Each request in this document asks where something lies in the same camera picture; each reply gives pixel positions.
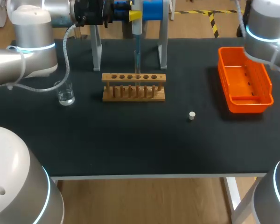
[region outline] clear glass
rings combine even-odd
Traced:
[[[56,82],[54,84],[54,86],[59,84],[60,82],[61,82],[61,80]],[[73,85],[72,85],[70,80],[67,80],[56,91],[57,91],[57,97],[58,97],[59,103],[62,106],[69,106],[69,105],[72,105],[75,102]]]

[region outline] black tabletop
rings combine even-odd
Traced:
[[[241,44],[169,40],[162,71],[156,41],[145,40],[141,72],[167,74],[166,101],[106,103],[101,73],[134,72],[133,41],[103,41],[101,72],[92,72],[91,43],[69,40],[75,103],[59,105],[55,92],[0,88],[0,126],[19,135],[51,176],[267,172],[280,159],[280,75],[269,72],[275,102],[263,114],[228,112],[218,48]],[[61,45],[57,72],[23,83],[45,88],[61,79]]]

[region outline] orange plastic tray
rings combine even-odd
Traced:
[[[232,113],[262,113],[274,103],[264,65],[247,58],[242,47],[220,48],[218,70]]]

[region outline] floor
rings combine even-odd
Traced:
[[[169,38],[214,38],[207,14],[178,11],[235,10],[232,0],[176,0],[174,21],[169,22]],[[219,38],[235,37],[235,13],[215,13]],[[147,24],[146,38],[157,38],[158,22]],[[55,38],[65,29],[55,28]],[[99,28],[101,38],[122,39],[120,22]],[[89,34],[88,27],[81,29]],[[0,48],[14,39],[10,21],[0,28]],[[241,197],[254,178],[237,178]],[[222,179],[142,179],[64,181],[59,185],[65,203],[65,224],[230,224],[229,205]],[[249,217],[246,224],[255,223]]]

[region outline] yellow black tape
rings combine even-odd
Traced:
[[[236,10],[193,10],[193,11],[177,11],[175,12],[175,14],[203,14],[203,15],[208,15],[209,13],[237,13]]]
[[[210,19],[211,28],[213,29],[213,33],[214,33],[215,38],[220,37],[217,25],[215,23],[214,14],[213,13],[209,13],[208,16],[209,16],[209,19]]]

